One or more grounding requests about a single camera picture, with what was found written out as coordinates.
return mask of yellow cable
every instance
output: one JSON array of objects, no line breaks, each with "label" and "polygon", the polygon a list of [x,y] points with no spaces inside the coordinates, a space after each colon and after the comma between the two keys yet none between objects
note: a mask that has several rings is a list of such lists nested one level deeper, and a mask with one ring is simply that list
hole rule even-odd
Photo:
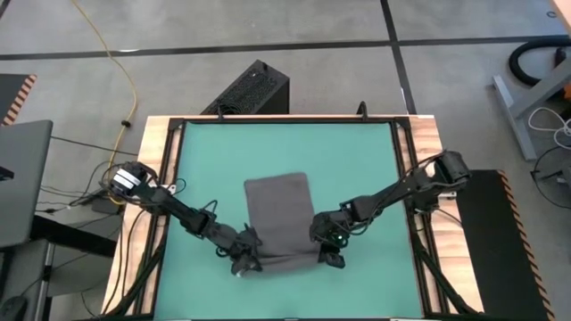
[{"label": "yellow cable", "polygon": [[[71,0],[71,2],[78,9],[79,13],[81,13],[81,15],[86,19],[87,23],[89,23],[89,26],[91,26],[91,29],[95,32],[95,34],[99,38],[99,41],[103,45],[103,48],[105,49],[105,52],[107,53],[107,56],[109,57],[109,59],[111,59],[112,62],[115,62],[115,64],[119,66],[119,68],[123,71],[123,73],[127,77],[129,84],[131,85],[131,92],[133,93],[133,105],[131,106],[131,111],[128,113],[127,118],[125,119],[126,121],[130,121],[131,118],[133,117],[133,114],[137,110],[137,106],[138,106],[137,88],[135,87],[135,82],[133,81],[131,76],[128,74],[127,70],[125,70],[125,67],[123,67],[123,65],[119,61],[117,61],[117,59],[115,59],[115,57],[113,57],[111,55],[111,52],[109,51],[109,48],[107,47],[107,44],[105,43],[105,40],[103,40],[101,33],[99,33],[99,30],[97,29],[97,27],[93,24],[93,22],[89,19],[89,17],[87,17],[87,14],[83,11],[83,9],[81,9],[77,0]],[[117,155],[117,152],[115,152],[115,151],[117,151],[117,149],[119,148],[121,139],[123,138],[123,134],[125,134],[125,126],[121,126],[121,130],[120,130],[119,134],[117,135],[117,139],[115,140],[115,146],[113,147],[113,152],[111,154],[111,158],[109,159],[108,169],[111,168],[113,161],[115,160],[115,156]],[[118,202],[118,201],[113,200],[113,198],[111,196],[109,196],[109,199],[117,205],[124,204],[124,202]]]}]

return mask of gray floor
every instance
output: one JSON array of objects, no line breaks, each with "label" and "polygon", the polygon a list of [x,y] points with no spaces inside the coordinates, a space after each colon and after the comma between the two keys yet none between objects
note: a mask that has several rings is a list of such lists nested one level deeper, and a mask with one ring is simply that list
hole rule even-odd
[{"label": "gray floor", "polygon": [[[565,34],[546,14],[548,0],[389,0],[399,39],[514,37]],[[114,50],[204,45],[387,40],[377,0],[151,0],[82,2]],[[559,319],[571,315],[571,212],[545,201],[534,189],[507,121],[491,88],[492,76],[506,77],[514,95],[524,87],[512,79],[506,61],[519,44],[407,46],[401,49],[418,113],[434,114],[443,144],[464,154],[473,169],[504,169],[511,180],[527,234],[534,247]],[[100,44],[67,0],[12,1],[0,20],[0,54],[99,51]],[[550,69],[552,51],[522,61],[537,76]],[[140,96],[122,150],[137,152],[145,118],[199,113],[255,59],[291,77],[292,113],[354,113],[359,101],[371,112],[406,113],[390,47],[204,53],[126,57]],[[19,122],[52,119],[54,134],[112,147],[131,104],[128,83],[106,59],[0,62],[0,72],[34,73],[38,80]],[[534,141],[550,144],[549,135]],[[92,169],[109,153],[52,142],[44,184],[82,190]],[[558,152],[550,164],[568,158]],[[564,202],[567,191],[544,186]],[[43,202],[61,202],[43,193]],[[64,223],[100,218],[88,209],[57,213]],[[107,235],[119,220],[92,226]],[[59,249],[56,261],[77,253]],[[56,274],[53,293],[86,293],[101,308],[111,262],[91,257]],[[70,281],[71,275],[78,275]],[[88,317],[78,295],[58,297],[53,320]]]}]

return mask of gray cloth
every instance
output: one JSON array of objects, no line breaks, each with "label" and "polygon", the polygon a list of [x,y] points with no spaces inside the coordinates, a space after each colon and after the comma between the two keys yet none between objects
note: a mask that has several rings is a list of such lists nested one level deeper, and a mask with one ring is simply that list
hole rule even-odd
[{"label": "gray cloth", "polygon": [[250,224],[263,242],[258,249],[264,272],[318,264],[319,245],[310,240],[310,188],[303,173],[251,179],[244,183]]}]

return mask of green table surface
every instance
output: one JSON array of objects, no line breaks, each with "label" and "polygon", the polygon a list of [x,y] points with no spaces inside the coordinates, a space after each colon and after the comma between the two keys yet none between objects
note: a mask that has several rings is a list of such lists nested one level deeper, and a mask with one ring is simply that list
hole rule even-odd
[{"label": "green table surface", "polygon": [[[388,124],[186,124],[178,198],[191,207],[216,199],[220,223],[249,223],[244,181],[307,174],[316,212],[394,183]],[[155,320],[173,318],[421,317],[401,203],[386,209],[343,250],[345,269],[319,264],[284,274],[237,278],[215,246],[171,220]]]}]

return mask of black box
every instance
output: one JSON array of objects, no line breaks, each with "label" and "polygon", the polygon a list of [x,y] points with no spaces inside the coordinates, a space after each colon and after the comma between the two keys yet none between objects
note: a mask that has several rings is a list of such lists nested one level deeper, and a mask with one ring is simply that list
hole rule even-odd
[{"label": "black box", "polygon": [[257,60],[202,115],[289,114],[289,77]]}]

